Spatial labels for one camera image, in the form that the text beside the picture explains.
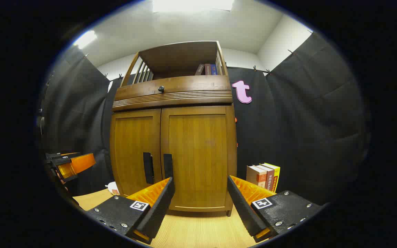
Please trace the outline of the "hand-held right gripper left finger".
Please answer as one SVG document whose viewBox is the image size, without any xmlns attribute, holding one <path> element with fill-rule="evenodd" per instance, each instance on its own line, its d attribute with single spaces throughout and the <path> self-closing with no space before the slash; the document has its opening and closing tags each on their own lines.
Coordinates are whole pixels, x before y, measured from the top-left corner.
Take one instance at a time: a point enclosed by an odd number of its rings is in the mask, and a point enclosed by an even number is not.
<svg viewBox="0 0 397 248">
<path fill-rule="evenodd" d="M 130 196 L 112 196 L 86 213 L 120 236 L 149 245 L 161 227 L 174 193 L 174 179 L 169 177 Z"/>
</svg>

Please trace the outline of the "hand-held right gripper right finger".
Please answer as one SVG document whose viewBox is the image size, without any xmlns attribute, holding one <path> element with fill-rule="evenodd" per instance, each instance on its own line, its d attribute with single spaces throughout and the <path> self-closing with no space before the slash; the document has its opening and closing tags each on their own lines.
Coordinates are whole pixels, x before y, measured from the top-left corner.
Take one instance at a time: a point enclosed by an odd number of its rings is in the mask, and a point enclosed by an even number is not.
<svg viewBox="0 0 397 248">
<path fill-rule="evenodd" d="M 280 237 L 317 216 L 323 205 L 284 190 L 274 193 L 244 179 L 227 177 L 227 191 L 255 242 Z"/>
</svg>

